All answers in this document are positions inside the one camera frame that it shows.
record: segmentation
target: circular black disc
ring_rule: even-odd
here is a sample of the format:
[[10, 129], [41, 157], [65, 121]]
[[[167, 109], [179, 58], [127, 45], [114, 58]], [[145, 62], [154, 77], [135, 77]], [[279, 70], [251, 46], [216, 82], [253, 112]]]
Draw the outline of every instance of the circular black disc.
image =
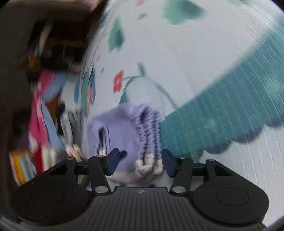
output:
[[88, 200], [87, 191], [65, 176], [42, 176], [19, 187], [11, 205], [28, 223], [55, 225], [77, 217]]
[[269, 205], [264, 191], [241, 177], [233, 176], [217, 177], [199, 186], [192, 201], [206, 217], [229, 225], [260, 222]]

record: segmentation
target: folded purple clothing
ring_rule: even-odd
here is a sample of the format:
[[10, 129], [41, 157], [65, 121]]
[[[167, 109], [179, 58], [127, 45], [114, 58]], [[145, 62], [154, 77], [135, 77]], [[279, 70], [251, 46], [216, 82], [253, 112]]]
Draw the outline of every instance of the folded purple clothing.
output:
[[95, 116], [87, 126], [86, 156], [108, 154], [113, 148], [125, 150], [127, 156], [119, 162], [118, 172], [135, 171], [136, 161], [144, 160], [146, 154], [153, 154], [160, 160], [159, 123], [159, 113], [147, 104], [124, 103]]

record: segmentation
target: bed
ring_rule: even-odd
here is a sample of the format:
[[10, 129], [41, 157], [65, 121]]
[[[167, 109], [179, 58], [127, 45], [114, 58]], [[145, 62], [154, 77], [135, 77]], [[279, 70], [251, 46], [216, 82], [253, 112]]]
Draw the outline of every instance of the bed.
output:
[[61, 98], [87, 120], [149, 103], [162, 148], [216, 159], [261, 187], [269, 225], [284, 214], [283, 20], [269, 0], [108, 1]]

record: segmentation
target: purple garment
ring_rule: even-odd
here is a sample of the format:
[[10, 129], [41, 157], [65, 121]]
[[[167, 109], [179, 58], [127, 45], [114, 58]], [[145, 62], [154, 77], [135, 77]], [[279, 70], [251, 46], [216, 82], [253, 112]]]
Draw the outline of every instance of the purple garment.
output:
[[161, 159], [159, 113], [147, 104], [139, 106], [124, 103], [109, 112], [95, 116], [88, 124], [88, 156], [106, 149], [125, 150], [127, 157], [117, 166], [119, 172], [135, 171], [137, 159], [146, 153], [154, 153]]

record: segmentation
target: red flower print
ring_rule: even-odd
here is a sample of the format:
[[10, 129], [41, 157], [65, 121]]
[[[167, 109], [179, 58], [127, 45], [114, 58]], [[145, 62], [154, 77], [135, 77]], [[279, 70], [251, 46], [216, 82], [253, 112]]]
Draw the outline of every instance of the red flower print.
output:
[[141, 5], [143, 5], [144, 4], [144, 2], [145, 2], [145, 0], [137, 0], [137, 6], [141, 6]]
[[123, 70], [121, 70], [113, 80], [113, 92], [120, 92], [122, 88], [122, 77], [123, 77]]

